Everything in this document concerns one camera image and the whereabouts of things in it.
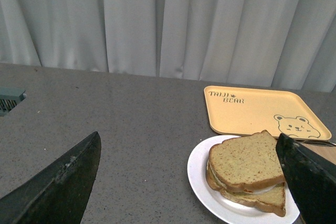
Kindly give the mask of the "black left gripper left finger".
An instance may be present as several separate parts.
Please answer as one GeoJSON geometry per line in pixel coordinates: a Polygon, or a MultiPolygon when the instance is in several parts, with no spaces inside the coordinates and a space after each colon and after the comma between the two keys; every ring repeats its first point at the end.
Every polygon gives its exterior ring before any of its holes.
{"type": "Polygon", "coordinates": [[[1,198],[1,223],[81,223],[100,157],[101,138],[93,132],[1,198]]]}

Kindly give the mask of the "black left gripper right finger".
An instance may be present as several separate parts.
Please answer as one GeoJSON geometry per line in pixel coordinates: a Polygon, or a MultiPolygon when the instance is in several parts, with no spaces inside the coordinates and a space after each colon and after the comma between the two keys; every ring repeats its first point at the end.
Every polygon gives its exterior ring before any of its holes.
{"type": "Polygon", "coordinates": [[[305,223],[335,223],[335,164],[281,133],[276,153],[305,223]]]}

